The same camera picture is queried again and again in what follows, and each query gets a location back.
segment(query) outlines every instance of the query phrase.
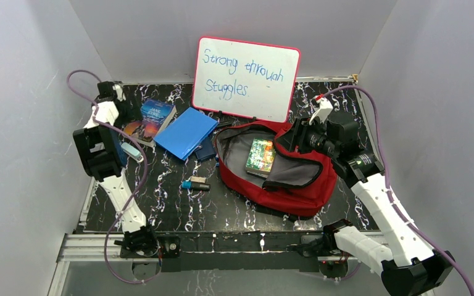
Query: black table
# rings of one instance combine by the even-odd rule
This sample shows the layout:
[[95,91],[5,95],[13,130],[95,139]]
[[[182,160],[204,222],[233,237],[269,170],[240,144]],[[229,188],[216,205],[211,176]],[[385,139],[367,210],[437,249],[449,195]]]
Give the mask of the black table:
[[[319,94],[350,82],[300,82],[296,83],[289,120],[308,117],[313,113],[310,100]],[[124,89],[127,96],[145,101],[150,97],[175,104],[177,114],[191,105],[192,84],[139,84]],[[364,119],[353,90],[333,96],[335,110],[345,110],[355,116],[360,124],[359,138],[363,146],[371,149]],[[219,118],[217,113],[206,113]],[[251,120],[222,115],[221,121],[231,120],[240,125]],[[149,160],[149,176],[137,197],[139,208],[150,219],[157,232],[247,232],[247,231],[311,231],[345,218],[361,230],[377,230],[373,218],[362,202],[342,180],[338,180],[330,201],[312,218],[287,215],[251,202],[227,188],[220,180],[215,160],[199,163],[194,155],[184,162],[160,147],[144,146]],[[139,181],[143,169],[129,160],[127,179],[131,188]],[[206,177],[212,188],[209,192],[192,192],[180,189],[183,180],[190,176]],[[115,210],[104,190],[93,192],[86,226],[78,232],[106,232],[115,219]]]

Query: dark blue notebook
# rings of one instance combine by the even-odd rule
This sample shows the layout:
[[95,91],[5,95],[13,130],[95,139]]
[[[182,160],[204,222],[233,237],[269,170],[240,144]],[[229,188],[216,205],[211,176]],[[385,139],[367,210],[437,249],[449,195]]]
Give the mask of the dark blue notebook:
[[188,108],[154,140],[173,155],[186,160],[216,126],[217,121],[213,118]]

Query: wall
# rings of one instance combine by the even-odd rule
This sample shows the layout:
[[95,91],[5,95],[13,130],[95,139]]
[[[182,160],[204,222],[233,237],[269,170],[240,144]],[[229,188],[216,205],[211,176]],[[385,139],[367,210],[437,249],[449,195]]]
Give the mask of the wall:
[[90,178],[72,131],[90,111],[66,88],[74,68],[109,78],[68,1],[0,1],[0,295],[46,295],[77,224]]
[[[359,80],[394,190],[474,283],[474,3],[398,1]],[[437,292],[468,295],[455,271]]]
[[396,0],[70,0],[113,78],[191,81],[203,35],[298,47],[298,76],[358,73]]

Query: gray floor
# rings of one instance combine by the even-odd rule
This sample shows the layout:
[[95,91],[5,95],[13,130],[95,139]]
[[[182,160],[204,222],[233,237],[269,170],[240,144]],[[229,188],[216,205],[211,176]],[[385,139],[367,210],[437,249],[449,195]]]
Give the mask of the gray floor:
[[[131,263],[113,262],[114,268],[133,279]],[[318,274],[295,270],[184,271],[163,273],[145,285],[129,285],[116,280],[104,262],[72,262],[65,282],[64,296],[81,295],[387,295],[380,278],[366,266],[350,280],[323,281]]]

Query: whiteboard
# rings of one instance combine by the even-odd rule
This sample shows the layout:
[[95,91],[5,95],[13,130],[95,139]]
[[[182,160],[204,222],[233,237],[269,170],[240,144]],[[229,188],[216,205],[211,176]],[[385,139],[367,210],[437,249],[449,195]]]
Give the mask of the whiteboard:
[[192,105],[285,122],[300,56],[291,47],[202,37]]

